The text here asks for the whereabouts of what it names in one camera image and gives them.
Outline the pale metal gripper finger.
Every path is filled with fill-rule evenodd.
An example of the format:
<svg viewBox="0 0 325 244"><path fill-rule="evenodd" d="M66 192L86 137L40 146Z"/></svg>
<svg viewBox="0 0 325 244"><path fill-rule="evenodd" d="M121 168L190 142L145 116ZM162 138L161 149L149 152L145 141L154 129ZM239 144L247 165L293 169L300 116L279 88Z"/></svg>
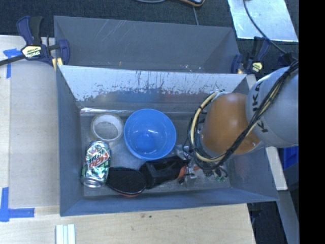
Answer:
<svg viewBox="0 0 325 244"><path fill-rule="evenodd" d="M184 175L183 179L184 179L183 184L185 186L193 186L194 183L196 182L197 176L194 173L186 174Z"/></svg>
<svg viewBox="0 0 325 244"><path fill-rule="evenodd" d="M183 149L182 146L175 146L175 155L182 160L188 160L189 154Z"/></svg>

